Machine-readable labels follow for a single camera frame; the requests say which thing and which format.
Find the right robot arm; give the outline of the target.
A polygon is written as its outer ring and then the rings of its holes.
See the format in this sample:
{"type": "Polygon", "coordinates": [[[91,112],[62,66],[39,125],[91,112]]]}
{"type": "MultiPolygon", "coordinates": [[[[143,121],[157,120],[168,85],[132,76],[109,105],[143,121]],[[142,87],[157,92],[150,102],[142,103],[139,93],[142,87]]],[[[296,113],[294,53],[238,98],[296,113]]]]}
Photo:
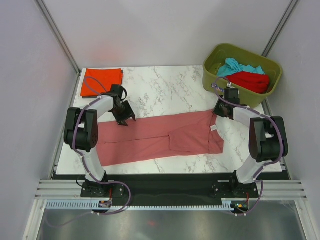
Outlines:
{"type": "Polygon", "coordinates": [[[249,156],[235,171],[235,181],[229,184],[229,191],[235,197],[247,191],[246,184],[254,183],[261,172],[278,163],[289,152],[284,119],[281,116],[268,116],[247,105],[240,104],[237,88],[227,87],[213,113],[243,124],[249,129],[249,156]]]}

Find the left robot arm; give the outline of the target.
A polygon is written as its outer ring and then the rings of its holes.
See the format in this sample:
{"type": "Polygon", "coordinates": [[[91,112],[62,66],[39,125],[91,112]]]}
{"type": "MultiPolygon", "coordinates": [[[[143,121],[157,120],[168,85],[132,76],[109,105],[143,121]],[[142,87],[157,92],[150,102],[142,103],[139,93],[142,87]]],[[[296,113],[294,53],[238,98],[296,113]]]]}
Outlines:
{"type": "Polygon", "coordinates": [[[119,126],[127,127],[127,120],[136,119],[134,111],[126,100],[127,90],[113,84],[110,91],[97,96],[84,107],[70,107],[66,113],[63,140],[80,158],[85,169],[85,179],[94,182],[92,191],[99,197],[110,191],[107,173],[98,157],[98,119],[112,113],[119,126]]]}

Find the pink t-shirt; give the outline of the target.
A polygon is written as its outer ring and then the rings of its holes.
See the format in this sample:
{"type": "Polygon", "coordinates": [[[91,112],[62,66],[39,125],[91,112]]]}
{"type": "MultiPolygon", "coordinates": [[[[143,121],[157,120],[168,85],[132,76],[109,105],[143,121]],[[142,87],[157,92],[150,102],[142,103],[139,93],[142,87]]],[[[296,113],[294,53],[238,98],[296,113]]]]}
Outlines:
{"type": "Polygon", "coordinates": [[[98,124],[97,154],[102,166],[175,156],[221,154],[217,116],[211,110],[98,124]]]}

